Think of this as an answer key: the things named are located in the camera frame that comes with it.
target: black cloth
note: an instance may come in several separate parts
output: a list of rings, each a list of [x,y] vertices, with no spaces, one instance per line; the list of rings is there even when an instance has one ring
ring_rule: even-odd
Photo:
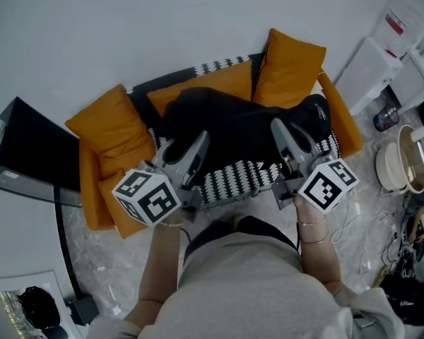
[[[389,297],[394,312],[405,324],[424,326],[424,282],[387,275],[380,287]]]
[[[320,118],[319,108],[326,119]],[[271,134],[274,118],[284,124],[296,123],[317,143],[331,133],[328,103],[321,95],[310,95],[291,109],[264,107],[210,88],[189,88],[171,102],[160,125],[160,135],[176,139],[167,152],[166,161],[175,161],[203,131],[211,137],[206,159],[195,176],[201,183],[213,172],[240,160],[263,162],[266,167],[282,163]],[[307,141],[296,131],[298,144],[308,150]]]
[[[270,225],[267,222],[254,218],[253,216],[247,216],[239,221],[237,227],[234,228],[227,222],[216,220],[213,221],[208,227],[201,231],[192,242],[189,243],[185,249],[184,263],[187,258],[199,249],[201,246],[207,244],[210,241],[220,239],[221,237],[228,236],[233,232],[242,232],[244,234],[254,234],[259,236],[270,236],[278,239],[285,244],[293,247],[296,251],[295,245],[276,227]]]

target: throw pillow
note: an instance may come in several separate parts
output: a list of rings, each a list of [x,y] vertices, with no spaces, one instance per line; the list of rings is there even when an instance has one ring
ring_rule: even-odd
[[[146,125],[117,85],[66,121],[66,126],[98,155],[102,177],[152,160],[155,148]]]
[[[270,30],[253,101],[266,107],[294,107],[307,97],[325,59],[326,48]]]
[[[148,98],[163,116],[169,102],[175,100],[182,90],[187,88],[207,87],[236,97],[252,99],[252,62],[235,64],[224,69],[207,73],[203,76],[189,79],[185,82],[171,85],[168,88],[155,90],[148,93]]]
[[[110,211],[110,214],[112,215],[112,219],[119,234],[123,239],[125,239],[135,232],[146,229],[147,226],[131,218],[112,194],[112,190],[123,178],[124,171],[120,169],[116,175],[111,176],[104,181],[100,181],[99,190],[104,198],[105,204],[108,207],[108,211]]]

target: marble floor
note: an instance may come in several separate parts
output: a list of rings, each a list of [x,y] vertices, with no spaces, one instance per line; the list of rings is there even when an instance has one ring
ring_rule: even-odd
[[[375,174],[377,143],[396,137],[402,124],[415,128],[421,125],[416,111],[412,109],[401,116],[399,125],[384,133],[376,131],[372,118],[388,99],[382,95],[355,118],[363,136],[364,148],[346,162],[357,174],[360,183],[344,202],[327,215],[341,262],[343,281],[355,292],[362,292],[372,284],[384,265],[380,253],[404,216],[404,196],[380,194],[381,186]],[[394,220],[390,220],[383,211],[388,211]],[[245,201],[201,211],[195,224],[186,224],[185,229],[194,237],[212,220],[232,212],[266,220],[296,242],[293,205],[279,211],[270,191]],[[82,290],[92,294],[101,314],[125,316],[137,300],[151,242],[151,229],[126,240],[122,240],[116,231],[92,232],[85,225],[82,210],[69,207],[64,208],[64,225],[73,268]],[[187,243],[186,236],[182,235],[181,251]],[[390,246],[390,259],[395,257],[397,247],[396,242]],[[416,328],[408,328],[408,337],[418,337],[419,332]]]

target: black cable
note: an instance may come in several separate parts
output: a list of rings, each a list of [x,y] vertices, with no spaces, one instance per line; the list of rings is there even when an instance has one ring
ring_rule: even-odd
[[[181,231],[182,231],[183,233],[185,233],[185,235],[187,236],[187,240],[189,240],[189,243],[190,243],[190,242],[192,242],[192,238],[190,237],[190,234],[187,232],[187,230],[186,230],[186,229],[183,229],[183,228],[181,227]]]

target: gray shirt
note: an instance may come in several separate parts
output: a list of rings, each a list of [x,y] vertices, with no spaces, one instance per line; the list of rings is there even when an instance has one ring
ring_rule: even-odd
[[[349,302],[340,294],[333,298],[302,272],[300,257],[287,244],[237,232],[188,258],[179,289],[153,325],[141,330],[99,318],[88,332],[88,339],[137,337],[403,338],[404,326],[382,289]]]

